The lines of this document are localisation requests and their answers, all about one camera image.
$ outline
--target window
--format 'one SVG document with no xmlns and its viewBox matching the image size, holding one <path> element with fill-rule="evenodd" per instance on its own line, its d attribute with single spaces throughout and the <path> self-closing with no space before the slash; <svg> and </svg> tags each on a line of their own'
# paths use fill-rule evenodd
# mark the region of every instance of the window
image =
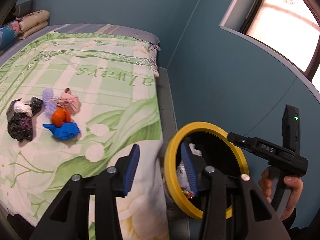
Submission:
<svg viewBox="0 0 320 240">
<path fill-rule="evenodd" d="M 240 32 L 290 60 L 320 91 L 320 27 L 303 0 L 255 0 Z"/>
</svg>

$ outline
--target screw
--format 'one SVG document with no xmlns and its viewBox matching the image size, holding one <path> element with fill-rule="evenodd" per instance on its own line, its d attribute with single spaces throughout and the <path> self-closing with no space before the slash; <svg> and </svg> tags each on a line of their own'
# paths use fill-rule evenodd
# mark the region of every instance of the screw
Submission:
<svg viewBox="0 0 320 240">
<path fill-rule="evenodd" d="M 110 173 L 110 174 L 113 174 L 117 171 L 117 168 L 114 167 L 114 166 L 111 166 L 109 168 L 107 168 L 107 172 Z"/>
<path fill-rule="evenodd" d="M 215 171 L 214 167 L 212 166 L 206 166 L 204 169 L 208 173 L 213 173 Z"/>
<path fill-rule="evenodd" d="M 241 179 L 243 179 L 244 181 L 248 181 L 250 180 L 250 176 L 248 174 L 242 174 Z"/>
<path fill-rule="evenodd" d="M 79 174 L 75 174 L 71 177 L 72 181 L 79 181 L 81 179 L 81 176 Z"/>
</svg>

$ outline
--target dark sleeve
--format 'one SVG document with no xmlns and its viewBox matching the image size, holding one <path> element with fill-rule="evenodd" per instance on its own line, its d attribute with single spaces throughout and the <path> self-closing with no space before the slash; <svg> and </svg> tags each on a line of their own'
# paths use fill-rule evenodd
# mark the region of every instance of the dark sleeve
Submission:
<svg viewBox="0 0 320 240">
<path fill-rule="evenodd" d="M 296 219 L 296 215 L 297 215 L 297 211 L 296 209 L 294 209 L 293 213 L 291 214 L 290 217 L 288 217 L 286 220 L 283 220 L 282 223 L 284 225 L 284 227 L 287 229 L 289 236 L 291 237 L 291 240 L 298 240 L 300 239 L 300 235 L 307 229 L 307 228 L 297 228 L 294 227 L 292 229 L 291 226 L 294 222 L 294 220 Z"/>
</svg>

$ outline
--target blue pillow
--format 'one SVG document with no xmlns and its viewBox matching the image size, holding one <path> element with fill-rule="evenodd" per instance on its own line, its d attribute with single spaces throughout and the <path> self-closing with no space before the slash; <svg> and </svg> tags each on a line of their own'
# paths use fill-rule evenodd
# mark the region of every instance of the blue pillow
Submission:
<svg viewBox="0 0 320 240">
<path fill-rule="evenodd" d="M 10 49 L 14 44 L 16 44 L 16 40 L 12 41 L 8 46 L 6 46 L 4 49 L 0 50 L 0 56 L 4 54 L 8 49 Z"/>
<path fill-rule="evenodd" d="M 0 51 L 9 48 L 8 46 L 15 41 L 19 31 L 18 21 L 12 21 L 0 28 Z"/>
</svg>

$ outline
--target window frame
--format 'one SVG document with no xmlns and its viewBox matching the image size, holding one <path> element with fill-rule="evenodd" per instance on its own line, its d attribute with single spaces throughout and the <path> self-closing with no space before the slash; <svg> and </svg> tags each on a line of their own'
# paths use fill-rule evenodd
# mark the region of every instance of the window frame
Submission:
<svg viewBox="0 0 320 240">
<path fill-rule="evenodd" d="M 251 9 L 250 9 L 245 21 L 244 21 L 244 23 L 242 24 L 242 26 L 241 26 L 241 28 L 239 30 L 240 33 L 247 35 L 247 32 L 248 32 L 252 22 L 254 21 L 255 16 L 258 14 L 258 12 L 259 12 L 259 10 L 261 8 L 262 2 L 263 2 L 263 0 L 255 0 L 254 4 L 252 5 L 252 7 L 251 7 Z M 303 0 L 303 2 L 307 5 L 308 9 L 313 14 L 313 16 L 315 17 L 318 25 L 320 26 L 320 0 Z M 306 76 L 306 78 L 310 82 L 312 81 L 312 79 L 315 76 L 316 71 L 318 70 L 319 65 L 320 65 L 320 35 L 319 35 L 319 40 L 318 40 L 316 49 L 315 49 L 314 54 L 313 54 L 313 56 L 312 56 L 312 58 L 311 58 L 311 60 L 309 62 L 309 65 L 308 65 L 307 69 L 305 71 L 302 71 L 294 63 L 292 63 L 292 64 L 304 76 Z"/>
</svg>

